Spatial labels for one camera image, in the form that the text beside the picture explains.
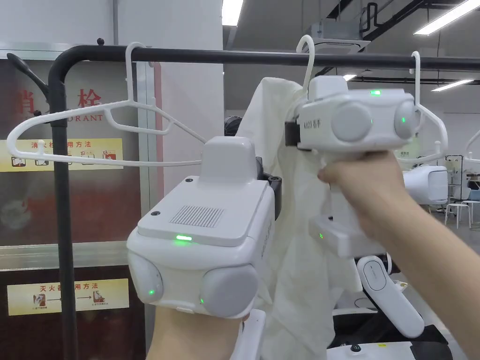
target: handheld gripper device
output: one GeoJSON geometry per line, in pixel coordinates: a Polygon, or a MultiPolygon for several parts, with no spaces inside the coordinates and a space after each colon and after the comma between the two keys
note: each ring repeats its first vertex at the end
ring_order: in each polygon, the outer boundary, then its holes
{"type": "MultiPolygon", "coordinates": [[[[295,113],[295,122],[286,123],[286,144],[323,152],[327,163],[401,148],[418,126],[414,98],[403,89],[348,90],[341,76],[314,78],[295,113]]],[[[340,190],[330,189],[332,213],[311,218],[310,235],[343,258],[384,253],[363,233],[340,190]]]]}

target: white garment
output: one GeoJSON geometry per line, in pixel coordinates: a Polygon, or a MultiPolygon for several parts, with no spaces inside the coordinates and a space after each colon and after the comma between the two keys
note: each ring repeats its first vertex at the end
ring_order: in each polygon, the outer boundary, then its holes
{"type": "Polygon", "coordinates": [[[264,171],[283,179],[282,211],[256,304],[267,314],[264,360],[326,359],[339,297],[330,290],[361,291],[353,260],[338,259],[308,234],[308,220],[320,212],[329,191],[317,179],[320,155],[285,146],[285,121],[303,96],[297,83],[264,78],[237,132],[253,141],[264,171]]]}

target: white pillar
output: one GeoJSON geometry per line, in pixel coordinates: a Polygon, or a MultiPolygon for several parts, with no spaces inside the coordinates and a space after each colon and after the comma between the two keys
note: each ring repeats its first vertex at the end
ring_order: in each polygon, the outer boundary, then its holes
{"type": "MultiPolygon", "coordinates": [[[[222,0],[120,0],[119,43],[220,50],[222,0]]],[[[206,139],[223,135],[223,66],[162,63],[162,108],[206,139]]],[[[163,138],[164,161],[200,159],[202,144],[174,127],[163,138]]],[[[199,166],[164,169],[165,194],[199,166]]]]}

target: green led light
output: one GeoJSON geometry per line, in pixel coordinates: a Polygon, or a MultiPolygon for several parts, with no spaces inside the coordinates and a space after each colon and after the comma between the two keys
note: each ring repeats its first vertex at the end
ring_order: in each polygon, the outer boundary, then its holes
{"type": "Polygon", "coordinates": [[[190,236],[177,235],[177,240],[192,241],[192,238],[190,236]]]}

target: white plastic hanger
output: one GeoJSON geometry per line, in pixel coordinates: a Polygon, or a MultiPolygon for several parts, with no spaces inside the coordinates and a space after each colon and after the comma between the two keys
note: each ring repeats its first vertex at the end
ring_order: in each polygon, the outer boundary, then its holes
{"type": "Polygon", "coordinates": [[[182,130],[186,131],[196,139],[200,140],[202,143],[206,143],[206,140],[195,133],[193,130],[183,125],[181,122],[164,112],[162,109],[158,108],[156,105],[146,105],[136,102],[133,98],[133,75],[132,75],[132,50],[134,48],[145,48],[145,45],[134,42],[127,46],[125,51],[125,63],[127,66],[127,90],[128,90],[128,100],[117,101],[109,104],[100,104],[91,106],[88,108],[80,108],[74,110],[66,110],[61,112],[56,112],[53,114],[41,115],[35,118],[25,120],[24,122],[17,125],[7,137],[7,149],[10,154],[19,159],[32,159],[32,160],[48,160],[48,161],[58,161],[66,163],[80,163],[80,164],[94,164],[94,165],[115,165],[115,166],[160,166],[160,167],[170,167],[170,166],[185,166],[185,165],[198,165],[201,164],[201,160],[195,161],[174,161],[174,162],[154,162],[154,161],[131,161],[131,160],[111,160],[111,159],[96,159],[96,158],[87,158],[80,156],[67,156],[67,155],[54,155],[54,154],[45,154],[44,141],[38,141],[38,151],[29,152],[29,151],[20,151],[16,147],[16,141],[25,131],[31,127],[39,124],[44,124],[50,121],[60,120],[69,118],[72,116],[80,116],[85,114],[91,114],[93,112],[103,111],[107,122],[116,129],[124,130],[127,132],[136,132],[144,134],[153,134],[153,135],[166,135],[168,134],[173,125],[178,126],[182,130]],[[122,125],[118,124],[112,116],[111,111],[117,108],[124,107],[133,107],[141,108],[145,110],[150,110],[159,113],[168,121],[167,128],[165,130],[154,130],[154,129],[143,129],[135,126],[122,125]]]}
{"type": "Polygon", "coordinates": [[[415,129],[415,132],[418,132],[425,122],[425,117],[428,117],[433,121],[435,125],[438,126],[440,130],[440,142],[435,142],[435,154],[427,155],[420,158],[404,159],[397,158],[398,161],[402,163],[418,163],[418,162],[430,162],[441,159],[446,156],[448,149],[448,136],[445,124],[443,121],[428,110],[425,106],[420,104],[420,54],[418,51],[414,51],[412,56],[415,58],[415,108],[420,111],[420,122],[418,127],[415,129]]]}
{"type": "Polygon", "coordinates": [[[313,42],[313,39],[310,35],[302,36],[299,44],[297,45],[298,53],[302,52],[303,46],[305,44],[307,44],[308,46],[309,58],[308,58],[307,72],[305,74],[305,80],[303,80],[303,92],[307,94],[308,85],[310,84],[310,78],[312,77],[313,64],[315,63],[315,43],[313,42]]]}

